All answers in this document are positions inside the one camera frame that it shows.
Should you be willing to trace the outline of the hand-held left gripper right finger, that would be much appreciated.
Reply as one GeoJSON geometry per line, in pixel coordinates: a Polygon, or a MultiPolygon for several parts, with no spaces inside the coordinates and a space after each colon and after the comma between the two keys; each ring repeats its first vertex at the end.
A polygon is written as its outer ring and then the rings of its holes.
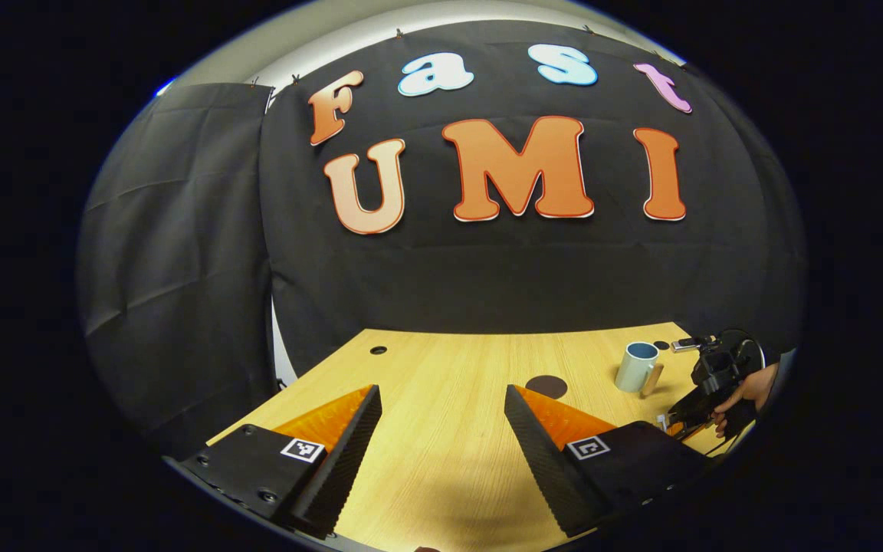
{"type": "Polygon", "coordinates": [[[652,424],[615,426],[518,385],[506,388],[504,414],[567,537],[614,525],[707,471],[704,454],[652,424]]]}

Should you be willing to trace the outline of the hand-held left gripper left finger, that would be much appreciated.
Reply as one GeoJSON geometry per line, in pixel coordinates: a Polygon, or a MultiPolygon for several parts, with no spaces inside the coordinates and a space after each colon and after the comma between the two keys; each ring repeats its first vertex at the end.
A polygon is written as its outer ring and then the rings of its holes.
{"type": "Polygon", "coordinates": [[[182,461],[182,473],[279,527],[332,534],[382,415],[368,385],[277,426],[245,423],[182,461]]]}

